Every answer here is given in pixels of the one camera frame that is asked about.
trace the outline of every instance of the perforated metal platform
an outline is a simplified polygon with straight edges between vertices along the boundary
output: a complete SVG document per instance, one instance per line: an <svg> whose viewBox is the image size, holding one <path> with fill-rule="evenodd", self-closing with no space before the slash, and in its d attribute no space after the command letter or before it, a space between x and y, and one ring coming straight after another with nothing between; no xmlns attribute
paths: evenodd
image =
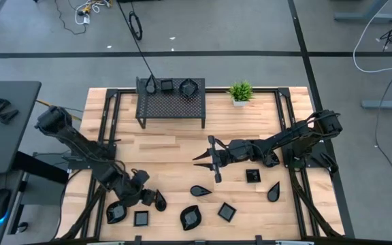
<svg viewBox="0 0 392 245"><path fill-rule="evenodd" d="M186 98L180 94L179 87L186 78L172 78L173 91L161 91L161 80L167 78L156 78L157 91L155 94L148 94L145 84L148 79L137 81L137 110L135 117L142 128L146 127L147 118L200 118L202 128L205 127L205 79L190 78L196 82L197 92L191 97Z"/></svg>

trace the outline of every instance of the table leg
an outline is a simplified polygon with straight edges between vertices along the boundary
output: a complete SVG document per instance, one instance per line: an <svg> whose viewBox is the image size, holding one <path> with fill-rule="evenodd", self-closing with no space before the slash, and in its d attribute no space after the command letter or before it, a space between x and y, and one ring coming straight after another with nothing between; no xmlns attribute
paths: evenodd
<svg viewBox="0 0 392 245"><path fill-rule="evenodd" d="M139 122L142 129L146 128L146 118L143 118L143 122L140 120L140 118L137 118L137 121Z"/></svg>

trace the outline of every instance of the blue light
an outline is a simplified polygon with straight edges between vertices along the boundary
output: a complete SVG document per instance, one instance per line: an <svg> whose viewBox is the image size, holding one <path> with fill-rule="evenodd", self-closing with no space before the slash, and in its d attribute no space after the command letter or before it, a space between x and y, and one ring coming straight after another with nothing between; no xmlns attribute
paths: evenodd
<svg viewBox="0 0 392 245"><path fill-rule="evenodd" d="M2 223L4 223L4 220L5 220L5 218L7 218L7 216L8 216L8 212L6 212L5 215L4 215L4 217L2 217L2 218L0 219L0 225L1 225Z"/></svg>

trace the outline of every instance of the black teardrop-shaped object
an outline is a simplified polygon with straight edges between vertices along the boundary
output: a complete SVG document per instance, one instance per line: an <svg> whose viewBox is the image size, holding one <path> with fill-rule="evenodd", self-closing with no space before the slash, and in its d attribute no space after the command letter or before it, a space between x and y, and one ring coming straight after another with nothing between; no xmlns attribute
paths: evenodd
<svg viewBox="0 0 392 245"><path fill-rule="evenodd" d="M203 195L208 195L212 192L203 188L202 186L195 185L195 186L191 187L190 193L192 195L194 195L195 197L201 197Z"/></svg>
<svg viewBox="0 0 392 245"><path fill-rule="evenodd" d="M164 196L160 193L159 190L157 190L157 194L155 195L155 208L162 212L166 210L167 207L167 202Z"/></svg>
<svg viewBox="0 0 392 245"><path fill-rule="evenodd" d="M276 183L269 191L269 193L267 194L267 198L269 199L269 201L274 202L274 201L278 201L279 199L279 190L280 190L280 185L279 185L279 181L278 183Z"/></svg>
<svg viewBox="0 0 392 245"><path fill-rule="evenodd" d="M202 215L199 211L199 207L197 205L193 205L184 209L181 212L180 220L182 228L185 231L196 228L196 226L198 226L202 221Z"/></svg>

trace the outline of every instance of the black triangular object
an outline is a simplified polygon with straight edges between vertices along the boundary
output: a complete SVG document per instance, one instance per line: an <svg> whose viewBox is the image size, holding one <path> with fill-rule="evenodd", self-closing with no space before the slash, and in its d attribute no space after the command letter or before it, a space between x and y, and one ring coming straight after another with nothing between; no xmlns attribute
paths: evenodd
<svg viewBox="0 0 392 245"><path fill-rule="evenodd" d="M167 207L167 202L164 196L160 193L159 190L157 190L157 194L155 195L155 208L162 212L166 210Z"/></svg>
<svg viewBox="0 0 392 245"><path fill-rule="evenodd" d="M0 122L3 124L9 124L10 121L19 113L18 110L12 110L11 112L1 113L0 114Z"/></svg>
<svg viewBox="0 0 392 245"><path fill-rule="evenodd" d="M212 192L203 188L202 186L195 185L195 186L191 187L190 193L192 195L194 195L195 197L201 197L203 195L208 195Z"/></svg>
<svg viewBox="0 0 392 245"><path fill-rule="evenodd" d="M202 215L199 211L199 207L194 205L184 209L181 212L180 220L182 228L185 231L196 228L196 226L198 226L202 221Z"/></svg>
<svg viewBox="0 0 392 245"><path fill-rule="evenodd" d="M276 183L269 191L269 193L267 194L267 198L269 199L269 201L274 202L274 201L278 201L279 199L279 190L280 190L280 185L279 185L279 181L278 183Z"/></svg>
<svg viewBox="0 0 392 245"><path fill-rule="evenodd" d="M0 98L0 112L6 108L7 106L10 105L10 101L8 101L7 99L1 99Z"/></svg>

